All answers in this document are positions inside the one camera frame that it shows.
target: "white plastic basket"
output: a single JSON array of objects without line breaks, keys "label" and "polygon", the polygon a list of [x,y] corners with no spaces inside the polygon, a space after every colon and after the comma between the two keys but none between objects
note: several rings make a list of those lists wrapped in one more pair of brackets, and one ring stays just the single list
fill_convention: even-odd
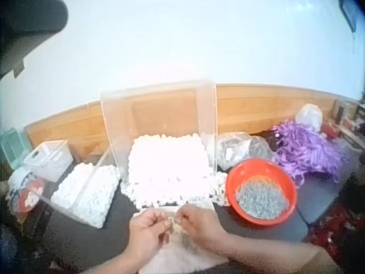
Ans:
[{"label": "white plastic basket", "polygon": [[57,182],[71,163],[66,140],[43,142],[23,160],[25,169],[51,182]]}]

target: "red bowl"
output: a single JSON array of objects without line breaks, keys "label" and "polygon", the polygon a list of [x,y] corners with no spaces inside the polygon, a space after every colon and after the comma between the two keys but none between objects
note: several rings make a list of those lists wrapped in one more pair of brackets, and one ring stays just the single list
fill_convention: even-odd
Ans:
[{"label": "red bowl", "polygon": [[[236,201],[236,190],[252,176],[262,175],[274,181],[283,190],[289,201],[289,207],[275,219],[263,220],[248,215]],[[234,210],[244,219],[258,225],[283,223],[293,213],[297,204],[297,189],[291,177],[278,165],[261,158],[251,158],[232,168],[226,181],[226,195]]]}]

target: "white wall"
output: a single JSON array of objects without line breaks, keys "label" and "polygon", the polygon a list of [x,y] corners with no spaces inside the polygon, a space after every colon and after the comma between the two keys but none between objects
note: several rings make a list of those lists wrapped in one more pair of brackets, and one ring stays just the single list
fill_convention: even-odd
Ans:
[{"label": "white wall", "polygon": [[0,82],[5,129],[99,99],[105,90],[208,76],[359,99],[365,23],[337,0],[66,0],[66,28]]}]

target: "clear plastic bag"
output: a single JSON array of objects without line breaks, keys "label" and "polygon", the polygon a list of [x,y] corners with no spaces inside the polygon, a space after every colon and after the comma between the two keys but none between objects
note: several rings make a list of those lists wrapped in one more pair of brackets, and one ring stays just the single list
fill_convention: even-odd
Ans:
[{"label": "clear plastic bag", "polygon": [[273,152],[264,138],[245,132],[229,132],[218,137],[218,165],[223,170],[254,157],[272,160]]},{"label": "clear plastic bag", "polygon": [[314,131],[319,132],[322,126],[322,112],[315,104],[306,104],[295,116],[295,122],[312,126]]}]

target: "small gray stones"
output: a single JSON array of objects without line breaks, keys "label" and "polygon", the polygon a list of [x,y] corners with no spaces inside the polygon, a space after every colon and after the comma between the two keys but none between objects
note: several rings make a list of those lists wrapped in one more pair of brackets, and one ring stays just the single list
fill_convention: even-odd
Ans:
[{"label": "small gray stones", "polygon": [[289,206],[282,189],[264,176],[254,176],[238,188],[236,201],[247,214],[264,220],[275,219]]}]

